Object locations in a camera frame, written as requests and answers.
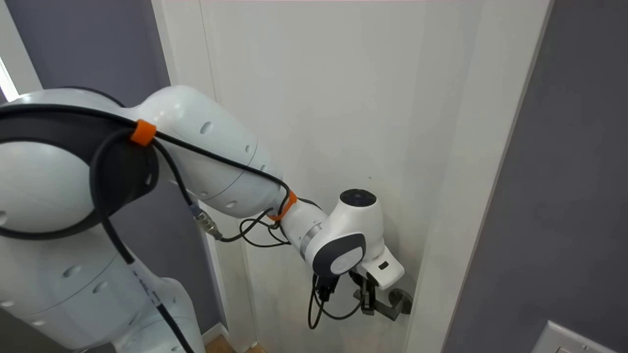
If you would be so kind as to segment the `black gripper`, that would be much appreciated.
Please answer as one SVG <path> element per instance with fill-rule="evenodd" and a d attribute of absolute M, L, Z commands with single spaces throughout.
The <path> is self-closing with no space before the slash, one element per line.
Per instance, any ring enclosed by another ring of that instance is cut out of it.
<path fill-rule="evenodd" d="M 375 315 L 377 280 L 371 274 L 361 274 L 357 270 L 351 270 L 349 278 L 357 286 L 355 297 L 361 299 L 361 311 L 365 315 Z"/>

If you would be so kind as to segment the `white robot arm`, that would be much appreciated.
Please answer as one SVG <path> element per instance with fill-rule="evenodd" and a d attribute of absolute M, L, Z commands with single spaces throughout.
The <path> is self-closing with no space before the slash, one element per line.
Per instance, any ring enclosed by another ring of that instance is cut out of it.
<path fill-rule="evenodd" d="M 0 309 L 55 342 L 202 353 L 185 284 L 136 244 L 214 233 L 218 215 L 279 227 L 322 288 L 375 278 L 387 252 L 375 193 L 349 187 L 320 209 L 194 87 L 136 105 L 51 87 L 0 105 Z"/>

